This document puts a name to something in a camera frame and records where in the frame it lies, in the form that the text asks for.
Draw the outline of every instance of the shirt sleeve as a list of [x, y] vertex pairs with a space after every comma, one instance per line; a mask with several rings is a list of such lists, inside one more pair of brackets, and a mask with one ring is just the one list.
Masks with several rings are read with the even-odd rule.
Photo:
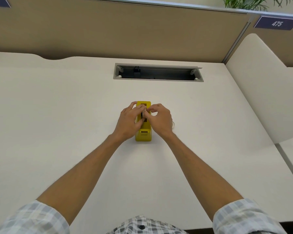
[[213, 219], [215, 234], [286, 234], [280, 223], [250, 199], [234, 201], [219, 209]]
[[0, 234], [69, 234], [69, 224], [54, 208], [37, 200], [7, 218]]

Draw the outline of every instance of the palm frond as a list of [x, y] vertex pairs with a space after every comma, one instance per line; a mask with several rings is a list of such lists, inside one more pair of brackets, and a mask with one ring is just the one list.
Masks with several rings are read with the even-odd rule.
[[[245, 10], [257, 10], [267, 11], [268, 6], [264, 5], [263, 2], [266, 0], [223, 0], [225, 7]], [[289, 4], [292, 0], [273, 0], [274, 5], [282, 7], [282, 3]]]

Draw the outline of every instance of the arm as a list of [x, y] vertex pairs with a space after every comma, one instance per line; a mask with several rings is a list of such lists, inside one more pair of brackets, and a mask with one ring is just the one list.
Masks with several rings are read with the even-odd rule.
[[157, 112], [156, 116], [144, 113], [153, 130], [162, 137], [175, 155], [195, 196], [213, 221], [214, 214], [226, 204], [243, 197], [217, 172], [193, 153], [172, 132], [172, 116], [161, 104], [154, 104], [147, 111]]
[[37, 200], [56, 209], [71, 224], [93, 191], [113, 153], [141, 128], [144, 120], [135, 124], [135, 119], [146, 106], [133, 108], [136, 103], [132, 102], [122, 110], [115, 131], [99, 147], [55, 181]]

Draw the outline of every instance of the checkered shirt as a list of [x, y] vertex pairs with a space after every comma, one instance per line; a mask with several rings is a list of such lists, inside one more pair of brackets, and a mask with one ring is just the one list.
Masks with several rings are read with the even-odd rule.
[[[281, 225], [256, 203], [242, 199], [225, 205], [214, 216], [216, 234], [286, 234]], [[55, 209], [33, 201], [20, 208], [0, 227], [0, 234], [69, 234], [69, 225]], [[187, 234], [168, 223], [143, 215], [131, 218], [107, 234]]]

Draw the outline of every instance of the yellow tape dispenser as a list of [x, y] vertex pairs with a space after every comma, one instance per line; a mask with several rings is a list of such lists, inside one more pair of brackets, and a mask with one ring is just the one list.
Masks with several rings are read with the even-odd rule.
[[[137, 106], [143, 104], [150, 107], [151, 102], [148, 101], [138, 101]], [[143, 118], [143, 114], [139, 114], [136, 118], [136, 122], [140, 121]], [[151, 141], [152, 140], [152, 128], [150, 122], [145, 118], [141, 128], [136, 133], [136, 141]]]

